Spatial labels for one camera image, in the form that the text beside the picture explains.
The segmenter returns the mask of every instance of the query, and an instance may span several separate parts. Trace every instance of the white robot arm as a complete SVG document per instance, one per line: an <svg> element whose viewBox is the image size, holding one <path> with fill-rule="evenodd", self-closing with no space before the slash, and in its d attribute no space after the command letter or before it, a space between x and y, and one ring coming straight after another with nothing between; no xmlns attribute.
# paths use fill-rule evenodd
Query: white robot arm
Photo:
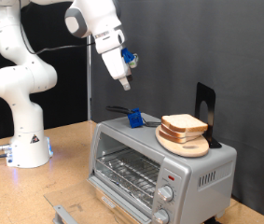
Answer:
<svg viewBox="0 0 264 224"><path fill-rule="evenodd" d="M13 7L19 0L0 0L0 6ZM31 0L38 5L50 5L66 0ZM65 14L65 23L69 32L79 38L93 35L96 49L102 54L105 66L113 79L118 79L124 90L131 87L127 76L131 68L138 64L138 55L131 54L125 48L124 34L118 0L68 0L73 2Z"/></svg>
<svg viewBox="0 0 264 224"><path fill-rule="evenodd" d="M39 5L64 1L32 0ZM65 22L75 36L93 34L97 51L103 55L111 76L128 90L126 76L138 58L124 48L126 37L118 19L116 1L76 0L67 10ZM21 6L30 2L21 0ZM52 155L44 135L42 109L30 101L29 94L49 90L57 83L55 69L29 51L33 50L25 33L21 36L20 1L0 0L0 53L16 64L0 69L0 97L11 108L15 130L6 151L7 165L22 168L43 165Z"/></svg>

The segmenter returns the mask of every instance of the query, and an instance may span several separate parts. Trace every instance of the bread slice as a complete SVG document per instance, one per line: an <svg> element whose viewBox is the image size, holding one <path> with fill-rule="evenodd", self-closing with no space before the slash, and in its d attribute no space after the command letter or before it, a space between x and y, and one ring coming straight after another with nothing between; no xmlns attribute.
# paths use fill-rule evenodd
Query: bread slice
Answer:
<svg viewBox="0 0 264 224"><path fill-rule="evenodd" d="M162 116L161 123L180 133L205 132L208 125L188 114Z"/></svg>
<svg viewBox="0 0 264 224"><path fill-rule="evenodd" d="M164 132L162 129L159 129L159 134L161 137L169 140L169 141L172 141L172 142L176 142L176 143L186 143L190 140L194 140L198 137L200 137L201 135L196 135L196 136L190 136L190 137L183 137L183 138L177 138L177 137L173 137L169 134L167 134L166 132Z"/></svg>
<svg viewBox="0 0 264 224"><path fill-rule="evenodd" d="M204 132L195 132L195 133L179 133L179 132L175 132L172 131L170 128L168 128L166 125L161 124L161 130L166 132L167 134L169 134L170 136L173 137L178 137L178 138L183 138L183 137L191 137L191 136L197 136L197 135L201 135Z"/></svg>

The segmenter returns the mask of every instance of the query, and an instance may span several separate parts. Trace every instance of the wooden plate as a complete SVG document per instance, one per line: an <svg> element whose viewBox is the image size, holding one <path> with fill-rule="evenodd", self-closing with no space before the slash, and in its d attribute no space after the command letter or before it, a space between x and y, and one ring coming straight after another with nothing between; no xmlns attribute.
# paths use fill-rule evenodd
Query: wooden plate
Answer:
<svg viewBox="0 0 264 224"><path fill-rule="evenodd" d="M160 126L156 129L158 141L163 147L174 154L183 157L201 157L206 155L209 150L208 142L203 136L186 143L175 143L161 137L159 131Z"/></svg>

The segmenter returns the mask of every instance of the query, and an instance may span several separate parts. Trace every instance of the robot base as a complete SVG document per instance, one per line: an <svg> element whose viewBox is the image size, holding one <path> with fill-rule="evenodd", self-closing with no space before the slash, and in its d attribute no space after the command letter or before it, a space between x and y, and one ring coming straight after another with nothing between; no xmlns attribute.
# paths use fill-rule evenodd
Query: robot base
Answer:
<svg viewBox="0 0 264 224"><path fill-rule="evenodd" d="M12 151L7 157L7 166L35 168L46 164L53 152L49 138L43 131L35 133L15 133L10 139Z"/></svg>

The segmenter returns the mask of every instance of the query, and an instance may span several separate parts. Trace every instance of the black wall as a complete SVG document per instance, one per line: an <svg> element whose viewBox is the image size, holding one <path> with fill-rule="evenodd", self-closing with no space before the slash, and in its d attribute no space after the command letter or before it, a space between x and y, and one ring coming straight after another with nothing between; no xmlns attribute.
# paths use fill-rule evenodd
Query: black wall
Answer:
<svg viewBox="0 0 264 224"><path fill-rule="evenodd" d="M67 31L64 14L70 3L50 6L31 4L22 11L22 23L35 51L64 45L84 45ZM63 49L39 57L57 71L55 88L31 95L44 111L45 129L87 120L87 50ZM14 65L0 54L0 68ZM0 138L13 135L11 110L0 98Z"/></svg>
<svg viewBox="0 0 264 224"><path fill-rule="evenodd" d="M92 119L122 116L107 105L193 115L197 82L213 88L214 136L238 151L233 196L264 215L264 1L119 2L140 64L124 91L94 53Z"/></svg>

